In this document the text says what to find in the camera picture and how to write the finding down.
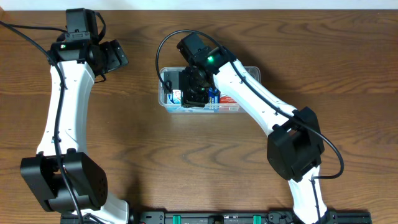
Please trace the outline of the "white Panadol box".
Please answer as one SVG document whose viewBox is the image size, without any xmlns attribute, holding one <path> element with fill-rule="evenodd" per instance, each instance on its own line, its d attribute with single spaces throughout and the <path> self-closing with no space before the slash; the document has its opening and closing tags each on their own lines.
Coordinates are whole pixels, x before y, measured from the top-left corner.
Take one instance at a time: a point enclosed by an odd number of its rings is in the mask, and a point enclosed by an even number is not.
<svg viewBox="0 0 398 224">
<path fill-rule="evenodd" d="M 181 104 L 181 98 L 182 98 L 182 93 L 180 90 L 173 90 L 172 93 L 170 94 L 170 101 L 173 104 L 180 105 Z"/>
</svg>

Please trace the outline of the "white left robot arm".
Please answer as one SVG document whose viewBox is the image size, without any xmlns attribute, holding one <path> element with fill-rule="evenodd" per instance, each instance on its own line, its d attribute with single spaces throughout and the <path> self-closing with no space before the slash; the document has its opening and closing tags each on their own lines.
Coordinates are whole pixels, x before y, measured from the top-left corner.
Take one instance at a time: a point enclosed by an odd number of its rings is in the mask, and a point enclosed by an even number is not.
<svg viewBox="0 0 398 224">
<path fill-rule="evenodd" d="M 67 31 L 48 51 L 52 91 L 44 135 L 21 176 L 46 212 L 62 223 L 127 223 L 129 205 L 108 189 L 104 170 L 88 155 L 86 120 L 96 77 L 127 65 L 117 40 L 104 41 L 100 13 L 66 11 Z"/>
</svg>

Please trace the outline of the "green Zam-Buk ointment box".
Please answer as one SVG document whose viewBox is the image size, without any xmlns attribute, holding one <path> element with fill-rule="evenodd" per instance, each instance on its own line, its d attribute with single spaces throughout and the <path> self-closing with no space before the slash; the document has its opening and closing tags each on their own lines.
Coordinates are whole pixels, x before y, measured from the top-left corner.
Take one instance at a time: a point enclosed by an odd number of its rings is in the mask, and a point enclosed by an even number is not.
<svg viewBox="0 0 398 224">
<path fill-rule="evenodd" d="M 209 96 L 206 90 L 194 92 L 191 90 L 182 91 L 182 106 L 184 108 L 199 107 L 203 108 L 209 103 Z"/>
</svg>

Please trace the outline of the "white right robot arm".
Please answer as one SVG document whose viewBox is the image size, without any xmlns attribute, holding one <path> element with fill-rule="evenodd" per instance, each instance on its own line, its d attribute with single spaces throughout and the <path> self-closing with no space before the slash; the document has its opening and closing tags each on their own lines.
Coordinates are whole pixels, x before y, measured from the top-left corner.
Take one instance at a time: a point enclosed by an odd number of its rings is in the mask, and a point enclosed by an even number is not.
<svg viewBox="0 0 398 224">
<path fill-rule="evenodd" d="M 182 71 L 158 73 L 167 93 L 180 92 L 184 108 L 204 108 L 210 93 L 231 97 L 267 136 L 267 160 L 287 180 L 295 216 L 302 223 L 321 223 L 327 207 L 320 192 L 320 164 L 326 139 L 316 114 L 308 107 L 298 110 L 260 84 L 244 65 L 220 43 L 211 48 L 206 36 L 185 30 L 177 49 L 188 65 Z"/>
</svg>

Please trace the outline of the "red Panadol box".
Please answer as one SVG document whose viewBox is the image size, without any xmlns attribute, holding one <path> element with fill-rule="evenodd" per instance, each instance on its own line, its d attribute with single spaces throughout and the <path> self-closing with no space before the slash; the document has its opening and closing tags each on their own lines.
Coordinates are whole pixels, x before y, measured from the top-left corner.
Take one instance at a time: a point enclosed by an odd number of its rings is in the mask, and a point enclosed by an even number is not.
<svg viewBox="0 0 398 224">
<path fill-rule="evenodd" d="M 219 98 L 220 104 L 236 104 L 237 102 L 227 94 L 221 93 Z"/>
</svg>

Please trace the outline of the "blue Cool Fever box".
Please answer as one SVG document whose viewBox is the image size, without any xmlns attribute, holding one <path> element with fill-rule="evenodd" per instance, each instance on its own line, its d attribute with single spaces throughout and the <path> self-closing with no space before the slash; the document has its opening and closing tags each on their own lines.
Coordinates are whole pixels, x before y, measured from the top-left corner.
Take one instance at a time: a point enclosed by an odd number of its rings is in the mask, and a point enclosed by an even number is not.
<svg viewBox="0 0 398 224">
<path fill-rule="evenodd" d="M 208 104 L 206 104 L 204 107 L 206 107 L 207 105 L 211 105 L 211 104 L 218 104 L 219 103 L 219 98 L 220 98 L 220 92 L 218 91 L 218 89 L 216 89 L 216 88 L 202 88 L 200 91 L 204 91 L 204 90 L 206 90 L 207 92 L 208 92 L 208 96 L 209 96 L 209 103 Z M 168 94 L 166 94 L 166 103 L 168 104 L 168 105 L 173 105 L 173 106 L 175 106 L 176 104 L 173 104 L 171 101 L 170 101 L 170 94 L 171 93 L 168 93 Z"/>
</svg>

